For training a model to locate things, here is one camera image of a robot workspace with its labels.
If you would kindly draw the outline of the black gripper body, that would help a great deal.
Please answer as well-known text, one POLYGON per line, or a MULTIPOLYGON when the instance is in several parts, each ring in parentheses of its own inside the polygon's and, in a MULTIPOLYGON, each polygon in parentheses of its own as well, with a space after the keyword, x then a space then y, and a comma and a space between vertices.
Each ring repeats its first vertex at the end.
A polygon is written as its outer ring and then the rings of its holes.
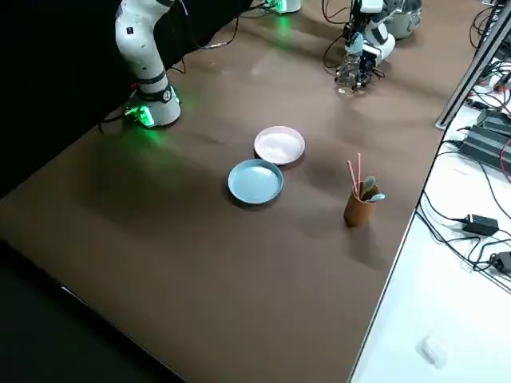
POLYGON ((351 13, 350 21, 343 28, 345 42, 353 42, 360 33, 362 17, 360 13, 351 13))
POLYGON ((372 71, 378 59, 378 49, 364 48, 360 57, 360 70, 372 71))

